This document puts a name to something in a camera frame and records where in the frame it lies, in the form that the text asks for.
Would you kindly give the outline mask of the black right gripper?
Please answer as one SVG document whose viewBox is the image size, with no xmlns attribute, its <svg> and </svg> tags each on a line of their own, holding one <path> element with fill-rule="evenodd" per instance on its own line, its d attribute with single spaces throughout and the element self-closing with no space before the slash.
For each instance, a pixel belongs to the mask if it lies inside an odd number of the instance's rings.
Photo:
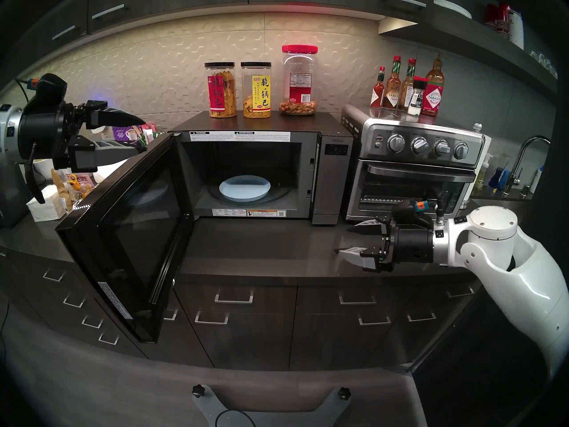
<svg viewBox="0 0 569 427">
<path fill-rule="evenodd" d="M 395 264 L 434 262 L 434 229 L 416 224 L 397 224 L 379 218 L 364 220 L 350 226 L 347 232 L 381 236 L 380 247 L 336 248 L 342 260 L 369 272 L 391 272 Z"/>
</svg>

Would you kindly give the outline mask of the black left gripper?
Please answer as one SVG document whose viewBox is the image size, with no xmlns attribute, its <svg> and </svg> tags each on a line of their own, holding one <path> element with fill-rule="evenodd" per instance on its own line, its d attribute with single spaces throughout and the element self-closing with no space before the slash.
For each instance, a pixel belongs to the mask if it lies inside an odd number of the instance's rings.
<svg viewBox="0 0 569 427">
<path fill-rule="evenodd" d="M 139 149 L 114 140 L 89 140 L 79 135 L 85 122 L 88 130 L 100 127 L 130 127 L 145 124 L 141 118 L 108 107 L 107 101 L 89 100 L 74 106 L 25 107 L 18 128 L 20 161 L 51 159 L 55 169 L 73 173 L 95 173 L 99 166 L 112 165 L 139 154 Z"/>
</svg>

